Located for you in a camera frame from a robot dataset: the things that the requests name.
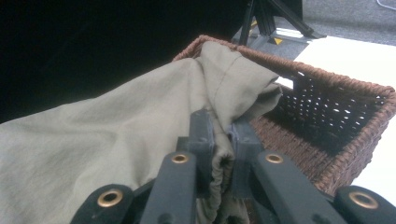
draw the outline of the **brown woven basket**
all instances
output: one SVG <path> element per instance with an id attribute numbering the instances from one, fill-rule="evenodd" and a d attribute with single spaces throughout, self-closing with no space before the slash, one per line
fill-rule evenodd
<path id="1" fill-rule="evenodd" d="M 251 61 L 293 81 L 283 87 L 274 111 L 251 124 L 265 148 L 290 156 L 318 188 L 329 194 L 350 185 L 371 161 L 396 113 L 392 87 L 358 81 L 304 63 L 201 35 L 174 60 L 199 56 L 206 41 L 237 50 Z"/>

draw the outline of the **brass grommet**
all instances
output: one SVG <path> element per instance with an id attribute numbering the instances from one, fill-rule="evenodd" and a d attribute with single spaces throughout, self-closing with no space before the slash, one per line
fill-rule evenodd
<path id="1" fill-rule="evenodd" d="M 111 207 L 119 203 L 121 199 L 122 191 L 119 189 L 110 189 L 99 196 L 98 204 L 101 207 Z"/>
<path id="2" fill-rule="evenodd" d="M 172 158 L 174 163 L 184 163 L 189 160 L 189 157 L 183 154 L 178 154 Z"/>
<path id="3" fill-rule="evenodd" d="M 281 163 L 283 158 L 276 154 L 268 154 L 265 159 L 271 163 Z"/>
<path id="4" fill-rule="evenodd" d="M 349 193 L 349 198 L 357 204 L 358 206 L 367 208 L 367 209 L 376 209 L 378 208 L 378 202 L 369 194 L 354 191 Z"/>

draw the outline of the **fabric fold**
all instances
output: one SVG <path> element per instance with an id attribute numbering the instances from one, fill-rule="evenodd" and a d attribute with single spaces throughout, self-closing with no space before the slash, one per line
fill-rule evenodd
<path id="1" fill-rule="evenodd" d="M 1 124 L 2 223 L 68 223 L 103 185 L 139 188 L 156 177 L 177 138 L 189 134 L 190 114 L 203 108 L 214 123 L 216 148 L 211 197 L 198 200 L 197 220 L 232 215 L 246 222 L 243 202 L 226 196 L 233 150 L 225 131 L 243 114 L 253 118 L 276 106 L 276 78 L 206 42 L 197 59 L 169 63 L 95 99 Z"/>

